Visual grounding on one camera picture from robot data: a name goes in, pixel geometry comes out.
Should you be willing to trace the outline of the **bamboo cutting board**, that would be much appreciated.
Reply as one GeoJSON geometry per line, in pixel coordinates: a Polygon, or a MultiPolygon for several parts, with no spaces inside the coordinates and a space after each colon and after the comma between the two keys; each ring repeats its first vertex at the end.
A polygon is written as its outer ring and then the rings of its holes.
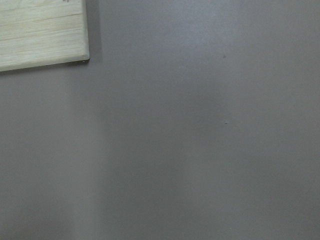
{"type": "Polygon", "coordinates": [[[2,72],[90,59],[84,0],[2,0],[2,72]]]}

